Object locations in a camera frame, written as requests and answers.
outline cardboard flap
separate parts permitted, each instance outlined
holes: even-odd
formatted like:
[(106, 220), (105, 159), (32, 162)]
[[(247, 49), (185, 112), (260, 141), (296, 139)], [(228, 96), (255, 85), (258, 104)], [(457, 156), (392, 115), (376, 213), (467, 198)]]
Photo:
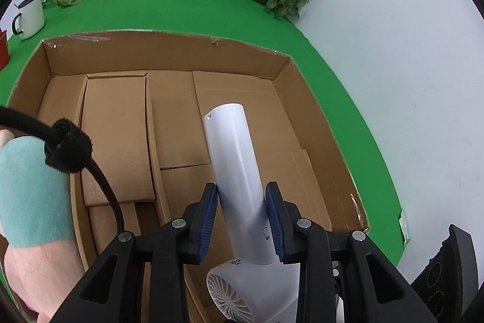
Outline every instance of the cardboard flap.
[(37, 118), (47, 125), (53, 125), (61, 118), (74, 121), (77, 103), (79, 97), (84, 95), (86, 84), (87, 77), (84, 75), (52, 78)]
[(60, 76), (129, 71), (136, 64), (138, 70), (219, 71), (272, 79), (289, 60), (239, 41), (147, 31), (68, 35), (46, 39), (44, 46), (52, 73)]
[(262, 186), (277, 182), (285, 201), (298, 206), (304, 218), (331, 231), (331, 221), (306, 150), (278, 152), (257, 160)]
[(47, 54), (40, 45), (18, 77), (8, 107), (36, 117), (51, 78)]
[[(146, 130), (145, 77), (89, 79), (82, 129), (120, 203), (154, 201)], [(87, 207), (107, 200), (92, 175), (82, 171)]]
[(300, 150), (296, 133), (271, 81), (224, 73), (193, 73), (200, 114), (226, 103), (244, 106), (256, 156)]
[(291, 61), (274, 81), (302, 148), (306, 149), (331, 213), (333, 231), (366, 230), (368, 220), (331, 128), (311, 89)]
[(148, 80), (160, 167), (210, 163), (192, 73), (151, 71)]

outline cardboard box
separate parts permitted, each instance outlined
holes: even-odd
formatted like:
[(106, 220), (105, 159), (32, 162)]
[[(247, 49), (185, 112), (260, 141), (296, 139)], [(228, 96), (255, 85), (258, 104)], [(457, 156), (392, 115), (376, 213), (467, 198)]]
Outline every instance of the cardboard box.
[[(214, 180), (201, 118), (231, 102), (245, 107), (263, 183), (276, 180), (287, 200), (327, 229), (368, 228), (324, 114), (292, 59), (276, 51), (161, 32), (46, 39), (8, 105), (48, 123), (72, 117), (93, 139), (95, 159), (143, 231), (182, 215)], [(106, 201), (89, 192), (94, 189), (85, 174), (71, 175), (74, 229), (86, 269), (97, 255), (96, 239), (107, 234), (95, 213), (107, 210), (97, 207)], [(140, 220), (140, 212), (151, 219)], [(186, 270), (195, 323), (223, 320), (204, 278), (232, 257), (222, 219), (219, 212), (204, 264)]]

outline green leaf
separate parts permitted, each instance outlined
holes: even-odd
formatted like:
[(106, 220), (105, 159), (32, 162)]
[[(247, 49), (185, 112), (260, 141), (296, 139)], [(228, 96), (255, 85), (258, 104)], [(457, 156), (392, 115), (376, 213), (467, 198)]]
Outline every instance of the green leaf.
[(274, 12), (274, 18), (281, 18), (286, 15), (287, 8), (279, 8)]
[(298, 0), (298, 1), (296, 2), (296, 7), (297, 7), (298, 9), (300, 9), (300, 8), (302, 8), (302, 7), (303, 7), (303, 6), (304, 6), (306, 3), (307, 3), (307, 1), (305, 1), (305, 0)]
[(276, 6), (277, 6), (277, 2), (276, 2), (275, 0), (268, 0), (268, 1), (266, 2), (266, 7), (267, 7), (268, 9), (273, 9), (273, 8), (275, 8)]
[(72, 0), (67, 4), (67, 6), (74, 6), (78, 3), (81, 3), (81, 0)]

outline white hair dryer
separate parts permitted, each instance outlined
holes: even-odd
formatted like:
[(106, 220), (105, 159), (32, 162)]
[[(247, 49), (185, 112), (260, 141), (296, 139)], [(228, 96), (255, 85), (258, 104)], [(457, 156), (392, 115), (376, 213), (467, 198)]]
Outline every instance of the white hair dryer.
[(275, 254), (244, 108), (221, 105), (205, 115), (204, 125), (235, 255), (209, 271), (209, 293), (222, 314), (238, 323), (294, 323), (299, 264), (284, 265)]

